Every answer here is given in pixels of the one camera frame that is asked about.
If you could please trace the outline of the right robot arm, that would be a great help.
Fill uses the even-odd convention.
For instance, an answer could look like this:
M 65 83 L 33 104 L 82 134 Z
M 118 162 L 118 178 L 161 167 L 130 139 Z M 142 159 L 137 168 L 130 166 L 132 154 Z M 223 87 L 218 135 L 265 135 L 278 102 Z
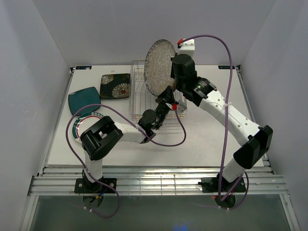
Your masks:
M 268 151 L 272 128 L 268 125 L 261 127 L 228 105 L 213 83 L 197 75 L 195 62 L 189 55 L 178 54 L 172 58 L 171 77 L 176 81 L 177 90 L 187 100 L 212 115 L 240 145 L 223 170 L 203 184 L 209 192 L 218 189 L 229 191 L 240 175 L 251 169 Z

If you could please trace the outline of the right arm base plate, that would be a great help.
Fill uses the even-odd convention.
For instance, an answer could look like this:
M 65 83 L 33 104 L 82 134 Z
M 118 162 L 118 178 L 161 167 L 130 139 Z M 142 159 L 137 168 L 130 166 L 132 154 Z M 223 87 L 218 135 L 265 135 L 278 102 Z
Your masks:
M 198 185 L 202 187 L 202 192 L 206 193 L 217 193 L 218 192 L 218 177 L 212 177 L 212 178 L 201 178 L 201 181 L 198 182 Z M 226 181 L 224 178 L 222 178 L 222 183 L 221 183 L 221 191 L 222 192 L 227 192 L 234 184 L 236 180 L 233 182 L 229 183 Z M 244 193 L 246 192 L 246 186 L 244 183 L 244 179 L 241 178 L 238 184 L 235 186 L 235 188 L 232 190 L 232 192 L 235 193 Z

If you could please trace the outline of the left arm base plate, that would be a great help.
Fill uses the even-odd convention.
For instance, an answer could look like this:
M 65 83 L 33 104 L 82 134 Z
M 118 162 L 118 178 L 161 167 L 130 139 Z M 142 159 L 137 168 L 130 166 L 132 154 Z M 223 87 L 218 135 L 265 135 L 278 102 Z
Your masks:
M 99 179 L 100 182 L 109 185 L 116 189 L 117 179 L 116 178 L 101 178 Z M 90 193 L 115 193 L 112 189 L 106 186 L 102 186 L 97 182 L 90 182 L 87 179 L 78 178 L 75 183 L 74 193 L 79 194 L 90 194 Z

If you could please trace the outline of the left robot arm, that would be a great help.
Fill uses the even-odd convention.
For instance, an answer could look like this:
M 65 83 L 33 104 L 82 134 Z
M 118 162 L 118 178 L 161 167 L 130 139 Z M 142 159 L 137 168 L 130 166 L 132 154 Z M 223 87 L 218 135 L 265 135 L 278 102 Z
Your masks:
M 87 190 L 94 193 L 101 189 L 103 158 L 118 142 L 131 141 L 143 144 L 156 136 L 154 131 L 160 129 L 170 111 L 169 106 L 176 102 L 173 89 L 168 86 L 157 97 L 156 102 L 156 109 L 144 111 L 136 125 L 118 123 L 111 117 L 104 116 L 81 134 L 86 166 L 82 172 L 82 179 Z

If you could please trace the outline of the large speckled round plate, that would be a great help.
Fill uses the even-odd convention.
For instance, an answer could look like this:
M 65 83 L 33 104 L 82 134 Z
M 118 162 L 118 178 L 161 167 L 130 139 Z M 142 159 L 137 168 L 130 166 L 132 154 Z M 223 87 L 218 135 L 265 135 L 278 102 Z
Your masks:
M 152 95 L 158 96 L 168 86 L 174 86 L 171 58 L 175 53 L 174 46 L 166 39 L 156 41 L 149 49 L 144 63 L 144 82 Z

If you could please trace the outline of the black floral square plate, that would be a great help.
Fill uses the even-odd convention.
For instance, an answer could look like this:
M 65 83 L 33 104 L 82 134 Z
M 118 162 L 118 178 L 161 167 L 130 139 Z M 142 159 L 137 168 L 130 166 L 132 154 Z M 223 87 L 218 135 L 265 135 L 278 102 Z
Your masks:
M 130 74 L 102 75 L 100 85 L 100 99 L 125 99 L 130 95 Z

